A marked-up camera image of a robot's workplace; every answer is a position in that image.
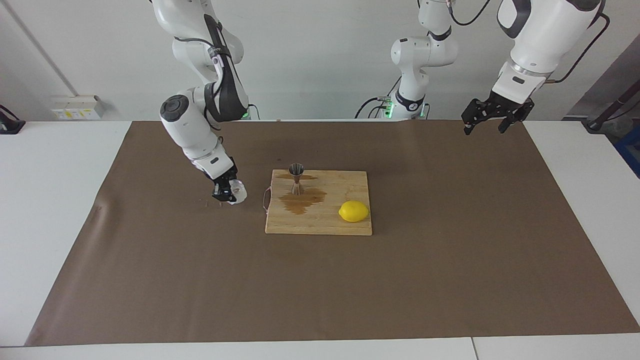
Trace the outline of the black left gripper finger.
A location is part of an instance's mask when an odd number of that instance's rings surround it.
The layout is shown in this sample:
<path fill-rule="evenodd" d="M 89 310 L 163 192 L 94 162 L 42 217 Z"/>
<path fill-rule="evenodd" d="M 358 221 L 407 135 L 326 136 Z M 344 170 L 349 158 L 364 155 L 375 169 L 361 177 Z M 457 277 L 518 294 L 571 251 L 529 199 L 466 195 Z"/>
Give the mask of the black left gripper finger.
<path fill-rule="evenodd" d="M 492 101 L 471 100 L 461 114 L 464 123 L 464 134 L 469 136 L 473 129 L 480 123 L 495 117 L 496 103 Z"/>
<path fill-rule="evenodd" d="M 505 133 L 511 125 L 525 121 L 534 107 L 535 103 L 532 100 L 527 100 L 519 109 L 508 111 L 506 117 L 498 126 L 498 131 Z"/>

